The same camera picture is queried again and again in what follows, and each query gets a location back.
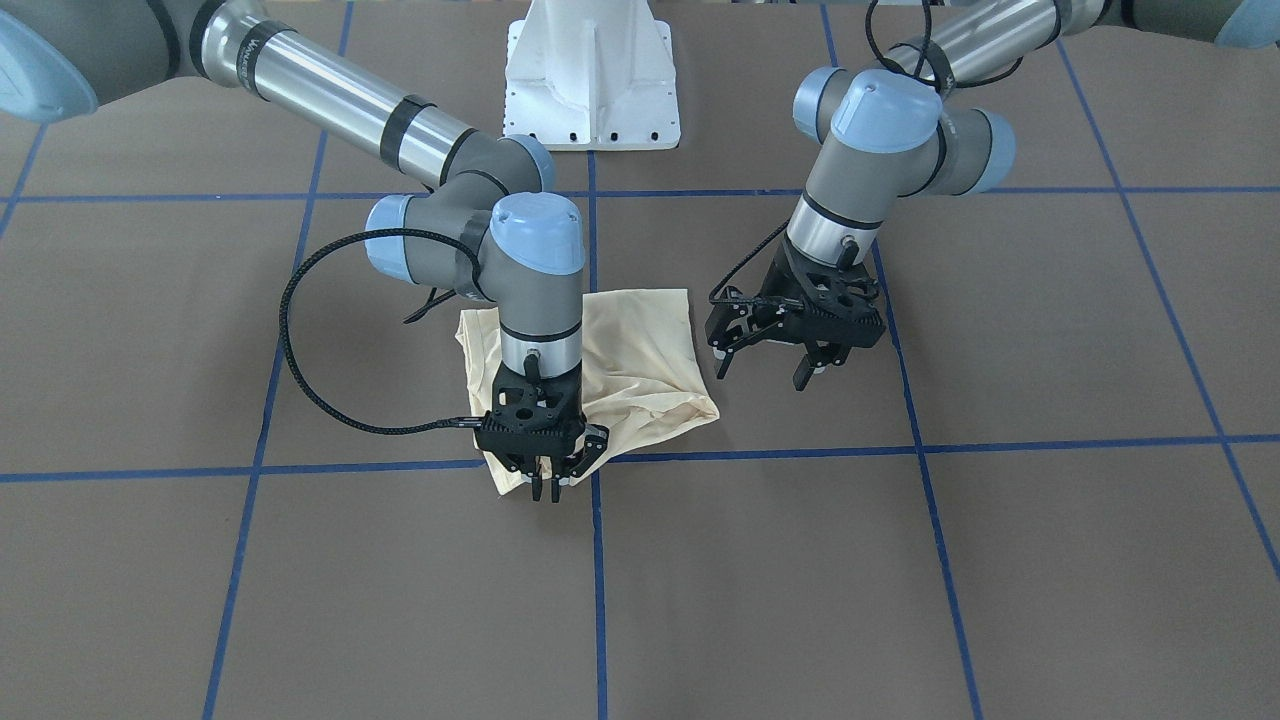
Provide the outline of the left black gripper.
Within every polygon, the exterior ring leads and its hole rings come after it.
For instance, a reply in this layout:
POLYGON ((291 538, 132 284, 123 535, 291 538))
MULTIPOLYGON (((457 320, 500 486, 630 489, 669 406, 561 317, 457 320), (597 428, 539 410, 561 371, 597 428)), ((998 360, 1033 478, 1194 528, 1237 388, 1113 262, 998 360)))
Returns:
POLYGON ((716 379, 723 380, 736 354, 760 342, 803 345, 794 388, 804 391, 819 366, 841 364, 851 350, 851 327, 837 314, 809 300, 713 299, 707 341, 716 357, 716 379))

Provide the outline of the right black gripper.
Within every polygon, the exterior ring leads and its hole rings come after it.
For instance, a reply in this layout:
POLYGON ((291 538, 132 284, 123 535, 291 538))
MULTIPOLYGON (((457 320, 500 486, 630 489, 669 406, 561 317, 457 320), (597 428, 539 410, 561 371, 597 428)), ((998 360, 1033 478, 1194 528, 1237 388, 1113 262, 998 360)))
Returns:
POLYGON ((562 486, 589 474, 603 459, 611 433, 602 425, 586 425, 572 438, 567 430, 513 430, 502 425, 485 427, 485 456, 495 486, 520 486, 530 482, 531 501, 540 501, 544 479, 532 477, 550 465, 550 501, 561 501, 562 486))

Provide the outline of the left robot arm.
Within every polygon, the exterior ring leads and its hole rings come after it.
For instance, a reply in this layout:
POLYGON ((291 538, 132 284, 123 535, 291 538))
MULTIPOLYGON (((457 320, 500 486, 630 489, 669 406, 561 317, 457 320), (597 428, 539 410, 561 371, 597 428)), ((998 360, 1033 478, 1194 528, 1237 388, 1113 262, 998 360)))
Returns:
POLYGON ((1010 172, 1016 140, 1000 115, 950 113, 945 100, 992 85, 1030 53, 1096 26, 1117 26, 1224 47, 1277 42, 1275 1, 979 1, 891 47, 872 44, 864 70, 822 67, 799 86, 794 123, 819 143, 756 293, 722 279, 709 293, 707 341, 716 374, 762 342, 804 354, 796 389, 854 348, 876 346, 887 324, 867 269, 899 199, 983 193, 1010 172))

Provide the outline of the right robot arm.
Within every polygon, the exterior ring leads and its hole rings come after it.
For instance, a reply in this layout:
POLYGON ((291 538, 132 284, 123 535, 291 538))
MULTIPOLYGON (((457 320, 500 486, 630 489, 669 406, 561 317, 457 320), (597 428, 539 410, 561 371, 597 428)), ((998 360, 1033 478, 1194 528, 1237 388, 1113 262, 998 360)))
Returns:
POLYGON ((468 429, 532 500, 559 501, 603 456, 609 432, 582 410, 582 219, 554 191, 538 138, 486 135, 312 42, 261 1, 5 1, 1 28, 10 115, 58 123, 200 77, 308 120, 428 190, 380 199, 362 232, 317 250, 283 291, 285 364, 326 415, 379 436, 468 429), (340 413, 305 379, 291 340, 294 292, 324 258, 356 243, 381 274, 431 287, 428 309, 453 297, 495 305, 500 357, 483 415, 379 427, 340 413))

